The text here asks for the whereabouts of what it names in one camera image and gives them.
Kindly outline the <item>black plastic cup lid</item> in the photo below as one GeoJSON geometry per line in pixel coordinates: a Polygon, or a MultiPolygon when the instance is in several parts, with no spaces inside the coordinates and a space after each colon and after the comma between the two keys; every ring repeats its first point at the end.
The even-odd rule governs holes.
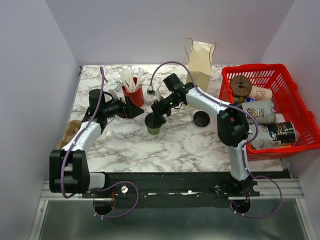
{"type": "Polygon", "coordinates": [[[144,123],[146,126],[150,126],[150,127],[161,127],[162,125],[164,125],[164,123],[152,123],[153,121],[153,113],[149,113],[148,115],[146,115],[145,119],[144,119],[144,123]]]}

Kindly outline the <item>green paper coffee cup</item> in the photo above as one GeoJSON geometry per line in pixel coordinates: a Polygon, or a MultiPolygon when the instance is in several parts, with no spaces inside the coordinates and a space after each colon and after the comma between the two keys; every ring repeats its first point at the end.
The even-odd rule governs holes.
{"type": "Polygon", "coordinates": [[[160,133],[161,127],[153,127],[153,126],[146,126],[147,132],[151,135],[158,135],[160,133]]]}

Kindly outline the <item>white straw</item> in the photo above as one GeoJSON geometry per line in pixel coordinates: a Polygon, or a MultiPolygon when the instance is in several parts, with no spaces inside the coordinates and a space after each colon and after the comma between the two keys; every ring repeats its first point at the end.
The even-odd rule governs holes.
{"type": "Polygon", "coordinates": [[[159,87],[155,91],[155,98],[158,102],[160,102],[163,99],[159,87]]]}

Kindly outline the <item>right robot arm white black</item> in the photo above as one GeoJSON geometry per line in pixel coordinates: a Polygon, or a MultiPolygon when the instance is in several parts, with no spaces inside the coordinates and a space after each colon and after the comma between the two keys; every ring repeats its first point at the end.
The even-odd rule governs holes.
{"type": "Polygon", "coordinates": [[[231,176],[236,179],[230,183],[230,191],[236,196],[243,195],[248,190],[245,181],[249,177],[245,143],[250,128],[242,106],[209,96],[191,82],[184,84],[174,73],[166,77],[163,82],[171,94],[166,98],[155,100],[151,105],[152,113],[144,119],[148,132],[159,130],[166,123],[164,115],[170,116],[171,109],[181,103],[195,106],[216,118],[217,134],[220,141],[228,147],[231,176]]]}

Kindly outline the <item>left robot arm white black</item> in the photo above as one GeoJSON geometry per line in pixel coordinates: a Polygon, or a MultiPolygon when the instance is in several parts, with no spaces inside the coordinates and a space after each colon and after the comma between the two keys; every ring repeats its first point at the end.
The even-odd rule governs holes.
{"type": "Polygon", "coordinates": [[[62,193],[68,199],[75,194],[84,194],[93,190],[99,197],[110,194],[111,185],[104,172],[89,171],[87,153],[97,138],[104,132],[108,118],[118,116],[133,119],[144,113],[134,105],[129,97],[125,100],[112,98],[101,89],[89,92],[89,107],[81,121],[80,129],[70,142],[60,150],[49,155],[49,189],[53,193],[62,193]]]}

